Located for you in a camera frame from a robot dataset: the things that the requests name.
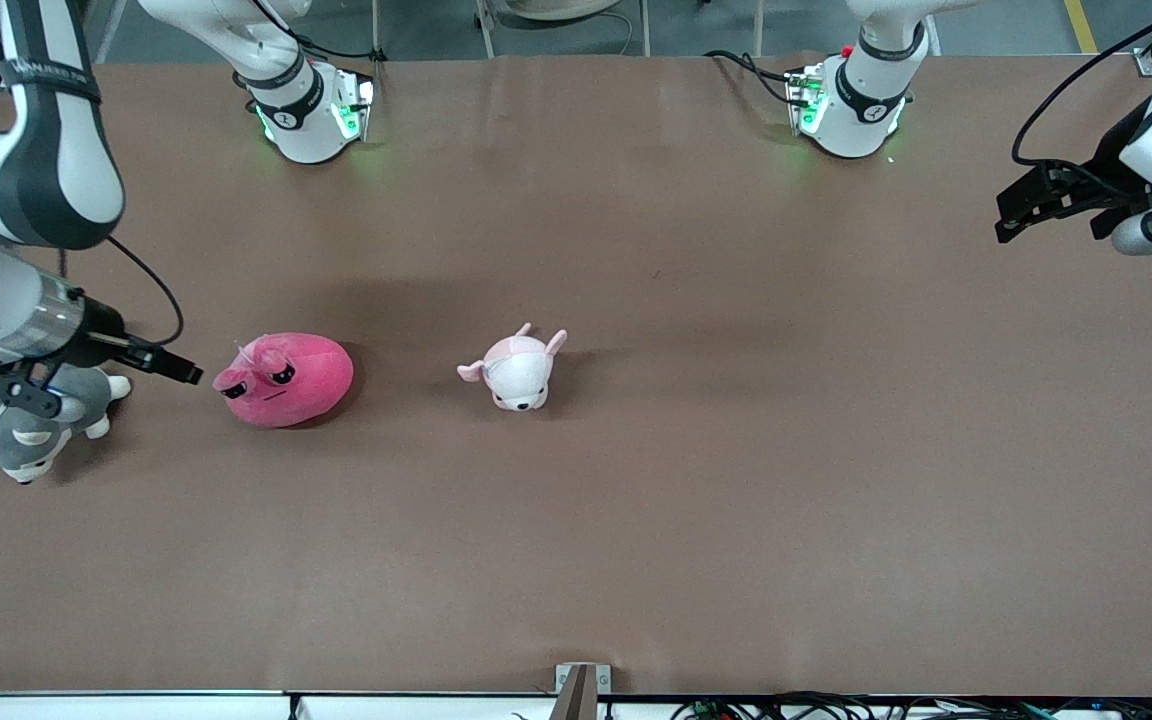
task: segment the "brown table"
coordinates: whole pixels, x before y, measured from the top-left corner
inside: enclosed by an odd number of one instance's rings
[[[934,59],[842,161],[708,60],[389,65],[372,143],[280,160],[228,68],[103,68],[118,235],[180,354],[351,343],[262,432],[136,377],[54,477],[0,475],[0,688],[1152,694],[1152,259],[998,247],[1011,132],[1076,59]],[[1039,127],[1083,158],[1149,91]],[[107,247],[73,276],[170,316]],[[540,414],[454,373],[571,341]]]

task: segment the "small stuffed animal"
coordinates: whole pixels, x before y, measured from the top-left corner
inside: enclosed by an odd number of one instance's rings
[[[262,334],[211,387],[240,420],[285,429],[325,414],[353,384],[353,359],[338,342],[306,333]]]
[[[567,342],[567,331],[554,333],[550,344],[528,338],[531,323],[490,348],[483,359],[472,365],[460,365],[462,381],[484,381],[492,391],[492,400],[502,410],[522,414],[545,406],[550,397],[550,372],[554,355]]]
[[[99,367],[61,365],[50,388],[61,397],[60,415],[44,419],[0,402],[0,468],[20,484],[41,478],[74,433],[109,433],[109,402],[127,397],[132,381]]]

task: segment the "bright pink stuffed animal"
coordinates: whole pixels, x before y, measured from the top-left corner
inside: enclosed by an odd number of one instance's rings
[[[306,333],[264,334],[212,381],[240,420],[285,429],[325,414],[353,382],[353,359],[334,341]]]
[[[545,344],[536,338],[528,338],[531,323],[490,348],[483,359],[472,365],[460,365],[462,381],[484,381],[492,391],[492,401],[502,410],[522,414],[538,410],[550,400],[550,372],[554,369],[554,355],[567,342],[567,331],[559,331]]]

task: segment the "gray plush toy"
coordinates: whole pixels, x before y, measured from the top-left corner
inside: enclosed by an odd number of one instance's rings
[[[106,407],[127,397],[132,382],[106,376],[99,367],[61,365],[50,388],[61,397],[60,415],[50,420],[0,402],[0,468],[20,484],[45,475],[74,433],[105,437],[109,432]]]

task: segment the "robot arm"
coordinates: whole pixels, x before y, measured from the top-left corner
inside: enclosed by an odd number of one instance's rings
[[[979,0],[847,0],[861,21],[850,55],[835,55],[790,77],[790,122],[820,147],[842,158],[872,154],[896,131],[909,82],[927,55],[932,13],[968,8]]]
[[[1053,218],[1101,210],[1092,237],[1124,255],[1152,255],[1152,96],[1101,137],[1083,165],[1040,160],[998,196],[998,241]]]
[[[0,0],[0,73],[17,114],[0,132],[0,399],[54,415],[47,379],[61,363],[122,361],[197,382],[191,363],[129,336],[113,306],[14,255],[20,245],[83,250],[101,242],[122,217],[123,184],[73,8]],[[40,382],[38,365],[46,369]]]
[[[265,137],[285,158],[323,162],[364,137],[372,86],[370,78],[361,82],[355,73],[308,59],[297,41],[270,20],[300,18],[310,3],[141,0],[145,13],[197,37],[233,65],[256,100]]]

